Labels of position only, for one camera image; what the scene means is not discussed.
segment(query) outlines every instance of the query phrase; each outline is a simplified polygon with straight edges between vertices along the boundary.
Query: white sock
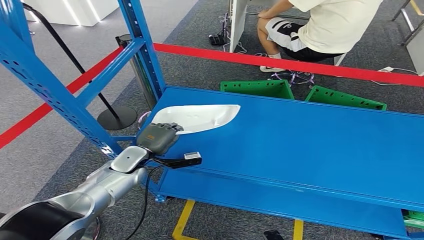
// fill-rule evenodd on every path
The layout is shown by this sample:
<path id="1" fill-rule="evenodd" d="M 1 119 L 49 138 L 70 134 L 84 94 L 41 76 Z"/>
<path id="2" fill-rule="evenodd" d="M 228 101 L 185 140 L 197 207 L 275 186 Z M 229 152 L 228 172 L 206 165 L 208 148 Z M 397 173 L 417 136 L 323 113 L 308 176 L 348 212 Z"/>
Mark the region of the white sock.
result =
<path id="1" fill-rule="evenodd" d="M 281 59 L 281 53 L 279 52 L 279 53 L 274 54 L 274 55 L 268 55 L 268 57 L 270 57 L 272 59 Z"/>

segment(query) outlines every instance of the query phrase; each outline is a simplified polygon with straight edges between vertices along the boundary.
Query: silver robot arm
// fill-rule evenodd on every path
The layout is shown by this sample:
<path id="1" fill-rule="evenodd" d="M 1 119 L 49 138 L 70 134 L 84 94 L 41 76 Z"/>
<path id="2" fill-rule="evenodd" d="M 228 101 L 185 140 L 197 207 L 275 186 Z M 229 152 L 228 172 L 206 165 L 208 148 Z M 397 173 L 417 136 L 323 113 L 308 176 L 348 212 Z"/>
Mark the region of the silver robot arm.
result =
<path id="1" fill-rule="evenodd" d="M 79 240 L 96 217 L 140 184 L 147 170 L 136 167 L 148 157 L 145 148 L 130 146 L 91 173 L 77 189 L 6 214 L 0 220 L 0 240 Z M 51 227 L 37 231 L 39 221 L 52 221 Z"/>
<path id="2" fill-rule="evenodd" d="M 176 123 L 149 124 L 137 137 L 137 146 L 124 149 L 114 160 L 91 173 L 77 189 L 27 204 L 0 219 L 0 240 L 79 240 L 96 217 L 139 185 L 150 157 L 173 168 L 198 165 L 198 152 L 182 159 L 160 159 L 183 128 Z"/>

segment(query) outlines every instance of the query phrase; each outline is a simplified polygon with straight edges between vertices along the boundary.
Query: shoe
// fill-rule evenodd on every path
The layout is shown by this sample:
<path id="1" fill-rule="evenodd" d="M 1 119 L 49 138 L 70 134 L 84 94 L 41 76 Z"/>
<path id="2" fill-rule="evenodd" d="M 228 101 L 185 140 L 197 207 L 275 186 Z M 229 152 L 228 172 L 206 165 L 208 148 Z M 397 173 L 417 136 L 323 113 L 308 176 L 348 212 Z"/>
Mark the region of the shoe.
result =
<path id="1" fill-rule="evenodd" d="M 264 73 L 279 73 L 285 71 L 282 68 L 269 67 L 269 66 L 260 66 L 259 69 Z"/>

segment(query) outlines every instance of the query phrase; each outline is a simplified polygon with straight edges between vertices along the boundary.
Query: white t-shirt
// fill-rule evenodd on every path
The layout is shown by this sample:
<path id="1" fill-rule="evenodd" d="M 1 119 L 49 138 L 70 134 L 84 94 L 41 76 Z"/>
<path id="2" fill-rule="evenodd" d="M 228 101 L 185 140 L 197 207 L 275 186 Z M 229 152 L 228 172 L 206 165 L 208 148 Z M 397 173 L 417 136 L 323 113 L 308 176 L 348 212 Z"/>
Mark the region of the white t-shirt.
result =
<path id="1" fill-rule="evenodd" d="M 300 40 L 319 53 L 349 52 L 361 39 L 383 0 L 289 0 L 309 22 L 298 31 Z"/>

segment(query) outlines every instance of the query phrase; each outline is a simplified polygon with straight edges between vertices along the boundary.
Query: black shorts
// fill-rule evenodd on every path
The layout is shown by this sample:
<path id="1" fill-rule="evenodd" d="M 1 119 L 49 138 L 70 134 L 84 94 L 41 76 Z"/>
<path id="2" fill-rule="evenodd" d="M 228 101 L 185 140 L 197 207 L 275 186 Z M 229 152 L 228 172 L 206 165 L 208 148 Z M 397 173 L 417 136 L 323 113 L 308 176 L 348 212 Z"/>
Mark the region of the black shorts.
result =
<path id="1" fill-rule="evenodd" d="M 299 25 L 287 21 L 281 17 L 271 19 L 265 26 L 268 31 L 268 40 L 278 44 L 285 54 L 296 60 L 304 62 L 318 62 L 328 58 L 334 58 L 343 53 L 322 53 L 307 47 L 298 35 Z"/>

